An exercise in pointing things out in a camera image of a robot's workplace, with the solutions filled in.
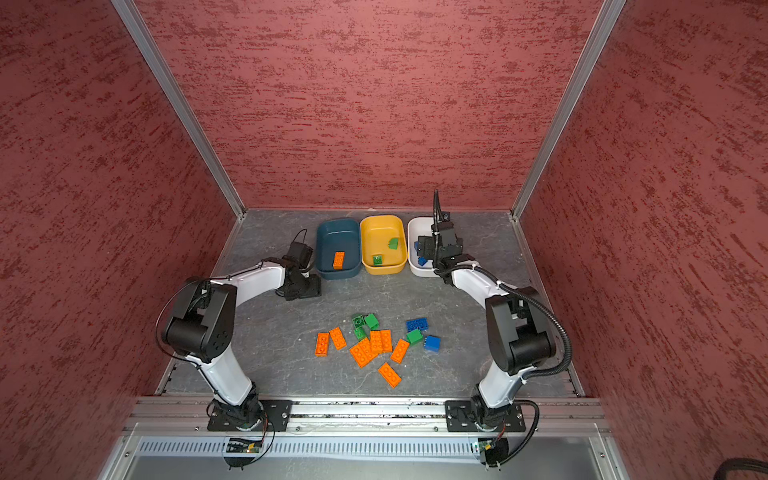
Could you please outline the dark teal plastic bin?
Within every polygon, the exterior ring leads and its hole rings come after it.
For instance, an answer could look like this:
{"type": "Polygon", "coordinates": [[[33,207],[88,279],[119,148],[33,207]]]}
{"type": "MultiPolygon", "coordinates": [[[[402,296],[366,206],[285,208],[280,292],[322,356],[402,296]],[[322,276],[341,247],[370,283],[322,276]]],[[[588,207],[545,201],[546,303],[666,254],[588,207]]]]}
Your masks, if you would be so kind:
{"type": "Polygon", "coordinates": [[[325,280],[355,277],[362,268],[360,225],[352,218],[339,218],[321,223],[316,232],[316,270],[325,280]],[[334,253],[345,253],[344,268],[332,267],[334,253]]]}

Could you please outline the orange lego bottom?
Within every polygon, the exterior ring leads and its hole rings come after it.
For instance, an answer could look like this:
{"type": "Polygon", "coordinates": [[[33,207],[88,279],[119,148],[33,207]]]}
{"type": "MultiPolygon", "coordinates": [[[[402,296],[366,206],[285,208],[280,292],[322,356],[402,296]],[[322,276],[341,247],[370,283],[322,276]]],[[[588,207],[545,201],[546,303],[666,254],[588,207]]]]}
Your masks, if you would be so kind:
{"type": "Polygon", "coordinates": [[[402,381],[401,377],[388,363],[384,363],[378,369],[378,372],[391,388],[396,388],[402,381]]]}

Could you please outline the green lego tall centre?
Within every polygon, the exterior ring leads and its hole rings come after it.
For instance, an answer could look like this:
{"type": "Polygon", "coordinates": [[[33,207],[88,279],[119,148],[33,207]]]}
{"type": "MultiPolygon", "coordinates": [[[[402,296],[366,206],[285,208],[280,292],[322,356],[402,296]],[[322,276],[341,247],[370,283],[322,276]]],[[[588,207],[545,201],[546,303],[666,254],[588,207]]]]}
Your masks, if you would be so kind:
{"type": "Polygon", "coordinates": [[[353,317],[354,335],[358,340],[363,340],[367,337],[366,334],[366,322],[364,315],[356,315],[353,317]]]}

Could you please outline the aluminium corner post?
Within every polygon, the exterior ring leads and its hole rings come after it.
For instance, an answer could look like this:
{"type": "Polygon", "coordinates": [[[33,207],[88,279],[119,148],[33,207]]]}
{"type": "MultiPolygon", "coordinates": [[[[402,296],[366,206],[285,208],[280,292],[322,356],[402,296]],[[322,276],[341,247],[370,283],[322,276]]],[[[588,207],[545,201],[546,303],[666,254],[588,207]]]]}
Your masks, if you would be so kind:
{"type": "Polygon", "coordinates": [[[535,188],[549,163],[625,5],[625,0],[605,0],[602,2],[593,27],[559,101],[552,122],[512,208],[511,216],[514,222],[521,221],[535,188]]]}
{"type": "Polygon", "coordinates": [[[202,125],[175,79],[159,46],[152,37],[136,3],[128,0],[112,0],[111,4],[203,159],[220,192],[225,197],[236,218],[242,220],[247,213],[247,208],[237,193],[213,145],[207,138],[202,125]]]}

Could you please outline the orange lego large centre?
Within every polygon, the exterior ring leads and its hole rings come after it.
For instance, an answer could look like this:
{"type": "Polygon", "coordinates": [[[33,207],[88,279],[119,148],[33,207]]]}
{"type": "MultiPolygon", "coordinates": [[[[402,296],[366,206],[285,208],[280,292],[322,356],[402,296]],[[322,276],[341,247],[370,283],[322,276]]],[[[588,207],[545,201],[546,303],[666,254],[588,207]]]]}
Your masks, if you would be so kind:
{"type": "Polygon", "coordinates": [[[360,340],[356,345],[349,349],[349,352],[359,368],[364,368],[378,356],[378,354],[373,351],[371,342],[368,338],[360,340]]]}

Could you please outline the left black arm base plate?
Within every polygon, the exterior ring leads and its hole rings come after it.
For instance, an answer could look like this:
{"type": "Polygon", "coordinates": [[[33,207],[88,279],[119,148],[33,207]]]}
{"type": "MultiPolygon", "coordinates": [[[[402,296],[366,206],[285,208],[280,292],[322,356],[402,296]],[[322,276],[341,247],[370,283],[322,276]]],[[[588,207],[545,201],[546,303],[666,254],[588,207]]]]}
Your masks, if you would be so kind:
{"type": "Polygon", "coordinates": [[[273,429],[285,432],[291,417],[294,402],[285,399],[262,399],[232,407],[212,400],[207,407],[210,432],[263,432],[273,429]]]}

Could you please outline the yellow plastic bin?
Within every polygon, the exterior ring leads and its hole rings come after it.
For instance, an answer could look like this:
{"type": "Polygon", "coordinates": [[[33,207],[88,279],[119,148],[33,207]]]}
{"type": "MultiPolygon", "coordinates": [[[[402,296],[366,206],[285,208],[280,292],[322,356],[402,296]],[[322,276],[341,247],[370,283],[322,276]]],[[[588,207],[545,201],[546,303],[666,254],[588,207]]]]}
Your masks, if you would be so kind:
{"type": "Polygon", "coordinates": [[[400,273],[407,262],[405,230],[402,220],[395,215],[374,215],[360,222],[362,262],[370,275],[393,275],[400,273]],[[396,250],[388,248],[388,241],[399,239],[396,250]],[[383,264],[375,266],[373,256],[381,255],[383,264]]]}

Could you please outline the orange lego pair centre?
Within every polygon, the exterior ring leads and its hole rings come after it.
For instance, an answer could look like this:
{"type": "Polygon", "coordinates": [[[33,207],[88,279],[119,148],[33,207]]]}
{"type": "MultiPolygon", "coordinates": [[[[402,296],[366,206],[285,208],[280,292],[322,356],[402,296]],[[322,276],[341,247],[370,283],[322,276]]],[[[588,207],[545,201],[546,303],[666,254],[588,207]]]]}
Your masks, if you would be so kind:
{"type": "Polygon", "coordinates": [[[374,355],[391,353],[392,336],[390,330],[372,330],[370,332],[370,346],[374,355]]]}

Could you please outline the white plastic bin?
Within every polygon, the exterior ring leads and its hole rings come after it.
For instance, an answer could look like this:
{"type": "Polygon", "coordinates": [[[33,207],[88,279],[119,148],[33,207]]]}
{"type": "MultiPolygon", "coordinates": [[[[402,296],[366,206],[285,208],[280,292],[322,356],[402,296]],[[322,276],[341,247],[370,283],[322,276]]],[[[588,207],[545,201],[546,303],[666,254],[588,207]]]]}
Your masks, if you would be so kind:
{"type": "Polygon", "coordinates": [[[413,275],[420,278],[436,278],[432,260],[418,254],[418,240],[421,236],[432,235],[431,226],[433,219],[427,216],[419,216],[411,219],[406,228],[408,241],[408,266],[413,275]]]}

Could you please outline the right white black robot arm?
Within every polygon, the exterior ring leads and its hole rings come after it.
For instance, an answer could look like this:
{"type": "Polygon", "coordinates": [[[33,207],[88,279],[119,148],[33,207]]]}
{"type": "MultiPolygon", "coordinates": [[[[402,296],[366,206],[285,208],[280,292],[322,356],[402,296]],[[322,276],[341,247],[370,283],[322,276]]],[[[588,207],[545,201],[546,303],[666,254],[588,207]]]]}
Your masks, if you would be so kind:
{"type": "Polygon", "coordinates": [[[485,310],[493,363],[470,400],[469,417],[484,429],[495,427],[514,409],[528,380],[567,370],[573,358],[571,340],[540,301],[464,252],[463,240],[446,214],[433,214],[431,233],[418,237],[417,253],[432,261],[433,272],[446,284],[467,293],[485,310]]]}

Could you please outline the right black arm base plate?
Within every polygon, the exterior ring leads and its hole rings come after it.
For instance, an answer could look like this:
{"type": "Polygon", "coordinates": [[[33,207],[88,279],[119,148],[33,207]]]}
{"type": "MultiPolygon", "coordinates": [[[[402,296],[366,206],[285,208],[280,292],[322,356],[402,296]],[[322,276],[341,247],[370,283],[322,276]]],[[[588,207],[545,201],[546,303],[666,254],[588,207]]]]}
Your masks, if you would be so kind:
{"type": "Polygon", "coordinates": [[[526,424],[520,405],[509,404],[488,408],[480,397],[470,400],[448,400],[444,403],[449,432],[522,433],[526,424]]]}

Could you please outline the aluminium front rail frame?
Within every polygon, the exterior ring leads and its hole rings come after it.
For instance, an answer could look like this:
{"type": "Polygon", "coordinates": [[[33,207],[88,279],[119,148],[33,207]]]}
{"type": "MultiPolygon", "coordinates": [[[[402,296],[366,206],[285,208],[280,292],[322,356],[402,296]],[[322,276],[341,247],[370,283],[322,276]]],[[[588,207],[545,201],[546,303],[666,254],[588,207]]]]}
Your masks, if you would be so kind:
{"type": "Polygon", "coordinates": [[[201,395],[140,398],[103,479],[125,479],[142,456],[223,457],[229,438],[263,440],[261,455],[477,464],[474,444],[495,432],[449,432],[439,397],[266,397],[294,402],[285,432],[210,432],[201,395]]]}

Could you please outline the left aluminium corner post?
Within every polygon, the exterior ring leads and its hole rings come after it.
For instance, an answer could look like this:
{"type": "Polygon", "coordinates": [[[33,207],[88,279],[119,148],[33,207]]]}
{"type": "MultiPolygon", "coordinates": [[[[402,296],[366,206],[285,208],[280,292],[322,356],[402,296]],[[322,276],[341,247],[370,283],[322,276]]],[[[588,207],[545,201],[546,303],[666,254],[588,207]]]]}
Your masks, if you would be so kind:
{"type": "Polygon", "coordinates": [[[202,125],[175,79],[159,46],[152,37],[136,3],[128,0],[112,0],[111,4],[203,159],[220,192],[225,197],[236,218],[242,220],[247,213],[247,208],[237,193],[213,145],[207,138],[202,125]]]}

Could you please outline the right aluminium corner post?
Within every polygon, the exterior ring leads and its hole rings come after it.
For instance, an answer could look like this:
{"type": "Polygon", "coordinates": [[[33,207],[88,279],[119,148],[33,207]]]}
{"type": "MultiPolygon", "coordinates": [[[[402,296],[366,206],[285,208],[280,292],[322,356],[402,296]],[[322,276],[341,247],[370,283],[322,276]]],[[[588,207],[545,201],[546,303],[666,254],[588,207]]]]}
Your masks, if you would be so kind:
{"type": "Polygon", "coordinates": [[[535,188],[549,163],[625,5],[625,0],[605,0],[602,2],[593,27],[559,101],[552,122],[512,208],[511,216],[514,222],[521,221],[535,188]]]}

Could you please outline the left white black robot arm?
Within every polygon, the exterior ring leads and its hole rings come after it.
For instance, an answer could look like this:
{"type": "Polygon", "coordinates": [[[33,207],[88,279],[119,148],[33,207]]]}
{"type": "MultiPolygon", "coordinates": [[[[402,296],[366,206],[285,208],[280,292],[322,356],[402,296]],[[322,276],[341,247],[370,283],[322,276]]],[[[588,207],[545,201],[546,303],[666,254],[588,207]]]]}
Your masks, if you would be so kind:
{"type": "Polygon", "coordinates": [[[159,345],[168,346],[171,357],[192,364],[212,390],[212,420],[240,431],[266,426],[256,384],[231,346],[236,310],[268,292],[287,301],[320,296],[320,277],[310,272],[312,257],[312,247],[294,240],[280,258],[268,257],[229,275],[190,278],[170,300],[159,345]]]}

